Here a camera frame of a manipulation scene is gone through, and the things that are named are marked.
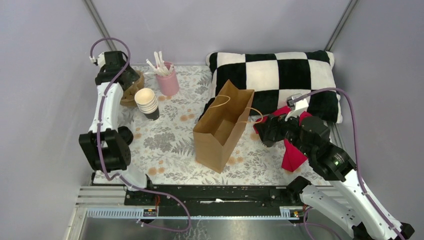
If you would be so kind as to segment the brown paper bag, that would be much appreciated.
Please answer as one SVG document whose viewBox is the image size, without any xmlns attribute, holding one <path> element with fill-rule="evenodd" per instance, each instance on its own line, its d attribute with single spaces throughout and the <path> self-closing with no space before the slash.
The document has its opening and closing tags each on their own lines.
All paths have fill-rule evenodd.
<svg viewBox="0 0 424 240">
<path fill-rule="evenodd" d="M 195 160 L 221 173 L 232 155 L 246 125 L 255 91 L 238 89 L 228 80 L 193 128 Z"/>
</svg>

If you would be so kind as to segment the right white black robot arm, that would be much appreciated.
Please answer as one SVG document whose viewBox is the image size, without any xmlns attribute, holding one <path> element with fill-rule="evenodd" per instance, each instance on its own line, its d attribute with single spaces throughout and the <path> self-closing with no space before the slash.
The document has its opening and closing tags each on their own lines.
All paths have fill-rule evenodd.
<svg viewBox="0 0 424 240">
<path fill-rule="evenodd" d="M 316 116 L 290 117 L 269 115 L 256 122 L 262 143 L 272 147 L 286 140 L 301 152 L 315 173 L 329 182 L 349 203 L 340 204 L 304 177 L 297 177 L 287 187 L 287 201 L 293 206 L 302 203 L 316 209 L 336 223 L 354 240 L 408 240 L 414 228 L 394 218 L 358 178 L 357 165 L 342 148 L 330 141 L 330 129 Z"/>
</svg>

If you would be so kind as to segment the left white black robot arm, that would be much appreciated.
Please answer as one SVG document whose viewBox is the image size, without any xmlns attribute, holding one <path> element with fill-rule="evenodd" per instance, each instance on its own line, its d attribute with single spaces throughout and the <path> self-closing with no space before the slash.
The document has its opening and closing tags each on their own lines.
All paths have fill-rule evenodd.
<svg viewBox="0 0 424 240">
<path fill-rule="evenodd" d="M 147 175 L 131 163 L 133 133 L 118 124 L 124 92 L 140 76 L 129 66 L 129 57 L 122 51 L 106 51 L 91 60 L 99 66 L 95 77 L 97 103 L 88 132 L 79 135 L 79 145 L 94 171 L 137 191 L 136 199 L 148 206 L 154 202 L 155 192 L 147 187 Z"/>
</svg>

